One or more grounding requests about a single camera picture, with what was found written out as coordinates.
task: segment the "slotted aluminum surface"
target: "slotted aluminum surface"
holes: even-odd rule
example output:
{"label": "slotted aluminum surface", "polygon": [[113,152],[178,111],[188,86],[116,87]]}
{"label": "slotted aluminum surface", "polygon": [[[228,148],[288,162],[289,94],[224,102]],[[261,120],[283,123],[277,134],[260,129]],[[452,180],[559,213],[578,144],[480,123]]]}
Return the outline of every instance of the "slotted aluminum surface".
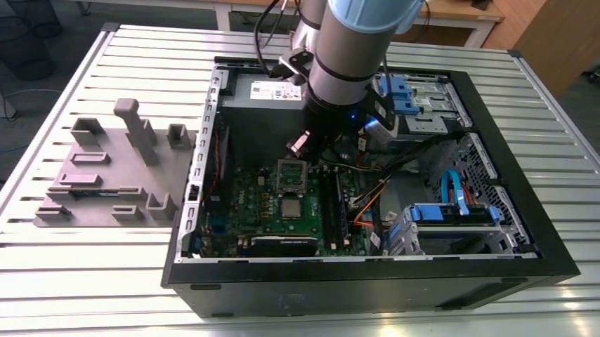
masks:
{"label": "slotted aluminum surface", "polygon": [[[264,51],[277,58],[288,37]],[[78,117],[125,127],[137,98],[154,128],[198,129],[217,55],[255,58],[251,34],[122,26],[104,32],[0,192],[0,333],[113,336],[600,336],[598,155],[530,73],[504,51],[395,44],[392,66],[463,70],[478,90],[583,275],[472,312],[201,319],[160,286],[170,229],[38,228]]]}

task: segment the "black computer chassis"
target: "black computer chassis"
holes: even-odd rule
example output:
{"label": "black computer chassis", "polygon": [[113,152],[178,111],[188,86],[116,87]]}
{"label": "black computer chassis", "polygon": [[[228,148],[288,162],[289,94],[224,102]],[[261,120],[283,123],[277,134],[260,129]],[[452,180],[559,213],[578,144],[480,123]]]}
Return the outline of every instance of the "black computer chassis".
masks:
{"label": "black computer chassis", "polygon": [[499,172],[495,184],[508,191],[539,258],[174,263],[178,219],[162,286],[177,291],[201,317],[474,309],[581,274],[468,73],[402,67],[395,71],[450,77]]}

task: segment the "black cable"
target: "black cable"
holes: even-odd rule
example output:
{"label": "black cable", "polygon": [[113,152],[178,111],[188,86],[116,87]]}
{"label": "black cable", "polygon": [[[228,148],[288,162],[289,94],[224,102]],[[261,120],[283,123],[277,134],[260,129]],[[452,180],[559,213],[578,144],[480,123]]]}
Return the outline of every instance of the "black cable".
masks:
{"label": "black cable", "polygon": [[288,33],[289,34],[292,33],[292,28],[295,27],[295,21],[296,21],[296,18],[297,18],[297,15],[300,12],[301,12],[301,10],[299,8],[295,9],[295,14],[292,14],[291,24],[288,25]]}
{"label": "black cable", "polygon": [[396,170],[400,170],[404,165],[411,163],[414,160],[419,159],[422,154],[436,144],[447,141],[462,139],[466,136],[464,131],[456,131],[454,133],[448,133],[446,135],[439,135],[428,138],[420,144],[414,146],[411,149],[404,151],[404,153],[394,159],[388,165],[385,165],[383,171],[379,174],[377,179],[375,179],[369,188],[365,189],[365,192],[361,193],[355,200],[355,204],[360,203],[369,195],[375,195],[380,188],[385,187],[389,178],[392,177],[392,173]]}
{"label": "black cable", "polygon": [[427,15],[426,15],[426,22],[422,25],[420,29],[420,35],[415,38],[414,41],[410,41],[410,43],[415,44],[423,39],[423,36],[426,35],[427,31],[430,30],[430,22],[432,21],[432,9],[430,7],[430,2],[426,0],[426,7],[427,7]]}
{"label": "black cable", "polygon": [[272,42],[273,35],[276,34],[276,30],[277,30],[279,27],[280,27],[281,18],[284,17],[284,11],[285,11],[285,10],[283,9],[281,12],[280,12],[279,19],[277,19],[276,22],[273,23],[273,26],[272,26],[272,33],[269,34],[269,38],[267,39],[267,42],[265,42],[265,44],[263,45],[264,48],[267,48],[268,45],[269,45],[269,42]]}
{"label": "black cable", "polygon": [[19,112],[15,112],[13,117],[9,116],[9,109],[7,109],[7,97],[5,95],[5,91],[0,88],[0,96],[2,96],[2,111],[5,112],[5,117],[9,122],[15,123],[21,117]]}
{"label": "black cable", "polygon": [[265,59],[263,58],[261,41],[260,41],[260,30],[261,30],[263,21],[265,21],[267,16],[272,12],[272,9],[273,9],[273,7],[276,7],[279,2],[280,2],[280,0],[273,0],[272,1],[272,4],[267,8],[265,12],[263,12],[261,17],[257,20],[257,24],[255,25],[255,50],[257,52],[257,58],[260,59],[260,64],[261,64],[263,71],[265,72],[267,76],[269,76],[269,77],[272,76],[272,71],[267,67],[267,62],[265,62]]}
{"label": "black cable", "polygon": [[303,17],[303,10],[301,10],[303,0],[295,0],[295,4],[297,5],[297,10],[299,10],[299,13],[300,13],[300,17]]}

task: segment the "aluminum table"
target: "aluminum table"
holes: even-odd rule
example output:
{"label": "aluminum table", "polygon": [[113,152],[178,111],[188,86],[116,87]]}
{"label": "aluminum table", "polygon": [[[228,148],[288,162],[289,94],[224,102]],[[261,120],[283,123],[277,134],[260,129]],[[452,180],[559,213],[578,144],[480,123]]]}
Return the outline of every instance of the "aluminum table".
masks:
{"label": "aluminum table", "polygon": [[[169,228],[38,228],[34,212],[79,117],[197,130],[216,56],[255,58],[240,32],[108,25],[0,191],[0,334],[82,336],[600,336],[600,160],[528,64],[507,51],[394,44],[392,66],[470,72],[583,275],[474,311],[201,319],[160,286]],[[265,54],[289,48],[276,37]]]}

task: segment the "floor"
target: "floor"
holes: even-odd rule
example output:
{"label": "floor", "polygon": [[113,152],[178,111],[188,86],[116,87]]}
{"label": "floor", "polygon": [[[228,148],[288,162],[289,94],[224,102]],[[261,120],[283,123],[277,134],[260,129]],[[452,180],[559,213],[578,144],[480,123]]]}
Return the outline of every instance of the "floor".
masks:
{"label": "floor", "polygon": [[[18,81],[0,65],[0,85],[6,93],[30,88],[62,90],[78,68],[81,60],[97,38],[105,22],[121,22],[133,25],[152,25],[164,27],[182,27],[198,29],[217,29],[214,12],[181,8],[142,7],[113,4],[94,4],[93,14],[82,16],[71,1],[54,1],[58,17],[65,32],[59,37],[46,40],[50,53],[57,62],[54,75],[41,81]],[[10,15],[0,4],[0,16]],[[232,29],[251,32],[255,17],[232,14]],[[268,18],[268,24],[276,20],[275,15]],[[283,20],[281,33],[285,33],[291,21]],[[0,187],[13,172],[25,153],[25,148],[6,152],[30,143],[51,110],[57,93],[34,92],[11,98],[11,104],[19,110],[22,117],[15,123],[0,119]],[[597,150],[600,150],[600,84],[591,84],[582,77],[561,99],[583,134],[589,137]]]}

